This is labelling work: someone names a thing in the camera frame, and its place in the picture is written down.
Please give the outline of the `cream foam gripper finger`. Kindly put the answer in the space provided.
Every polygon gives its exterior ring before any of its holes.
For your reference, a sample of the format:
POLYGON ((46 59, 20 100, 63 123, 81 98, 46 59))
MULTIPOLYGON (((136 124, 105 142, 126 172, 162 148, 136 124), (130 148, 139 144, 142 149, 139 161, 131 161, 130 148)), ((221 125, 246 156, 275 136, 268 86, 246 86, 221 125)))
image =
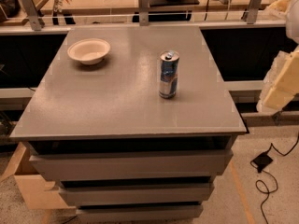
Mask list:
POLYGON ((299 92, 299 53, 292 52, 283 64, 273 86, 263 100, 263 105, 281 110, 299 92))

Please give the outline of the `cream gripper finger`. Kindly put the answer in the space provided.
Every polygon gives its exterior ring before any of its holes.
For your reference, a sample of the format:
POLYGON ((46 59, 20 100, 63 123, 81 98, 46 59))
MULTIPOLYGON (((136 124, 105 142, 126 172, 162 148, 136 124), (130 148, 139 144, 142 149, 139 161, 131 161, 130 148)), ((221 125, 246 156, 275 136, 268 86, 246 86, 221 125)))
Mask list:
POLYGON ((291 0, 277 0, 273 2, 268 9, 277 14, 286 14, 291 0))

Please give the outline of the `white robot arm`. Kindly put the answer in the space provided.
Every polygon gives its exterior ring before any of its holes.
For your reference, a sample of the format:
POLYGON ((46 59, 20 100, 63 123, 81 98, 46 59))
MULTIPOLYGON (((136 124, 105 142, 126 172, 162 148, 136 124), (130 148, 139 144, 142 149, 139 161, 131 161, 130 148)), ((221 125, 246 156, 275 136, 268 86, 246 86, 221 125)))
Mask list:
MULTIPOLYGON (((299 0, 277 0, 266 10, 286 21, 286 36, 299 44, 299 0)), ((299 50, 291 52, 274 79, 263 105, 281 110, 299 93, 299 50)))

